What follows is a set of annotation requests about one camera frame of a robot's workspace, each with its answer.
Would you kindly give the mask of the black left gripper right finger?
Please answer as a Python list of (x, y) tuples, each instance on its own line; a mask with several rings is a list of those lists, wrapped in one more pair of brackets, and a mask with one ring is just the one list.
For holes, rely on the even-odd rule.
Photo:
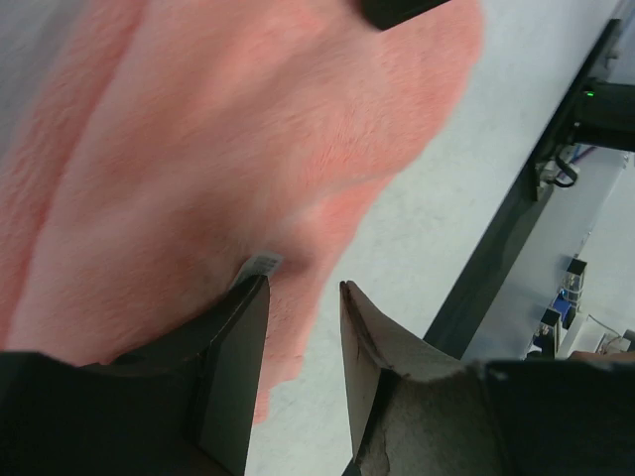
[(630, 475), (634, 365), (464, 364), (340, 291), (349, 475)]

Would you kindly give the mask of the pink panda towel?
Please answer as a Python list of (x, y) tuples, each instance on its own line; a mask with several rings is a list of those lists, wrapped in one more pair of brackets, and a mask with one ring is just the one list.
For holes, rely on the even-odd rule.
[(475, 1), (385, 32), (354, 1), (91, 1), (1, 160), (1, 346), (112, 362), (279, 255), (255, 420), (325, 283), (442, 129)]

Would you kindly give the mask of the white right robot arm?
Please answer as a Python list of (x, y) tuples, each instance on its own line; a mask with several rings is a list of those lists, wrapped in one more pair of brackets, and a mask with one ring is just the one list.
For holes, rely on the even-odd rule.
[(634, 85), (610, 80), (619, 60), (614, 48), (633, 19), (634, 3), (623, 1), (607, 21), (547, 126), (549, 144), (634, 150)]

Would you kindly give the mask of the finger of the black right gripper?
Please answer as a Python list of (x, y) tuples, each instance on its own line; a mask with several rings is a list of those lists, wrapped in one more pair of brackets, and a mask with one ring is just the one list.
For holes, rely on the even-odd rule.
[(361, 0), (360, 12), (378, 30), (389, 30), (423, 15), (447, 0)]

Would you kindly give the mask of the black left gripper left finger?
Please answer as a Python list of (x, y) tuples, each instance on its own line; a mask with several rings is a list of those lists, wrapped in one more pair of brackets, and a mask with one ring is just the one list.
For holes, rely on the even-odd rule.
[(254, 417), (269, 283), (108, 365), (1, 356), (5, 475), (241, 475)]

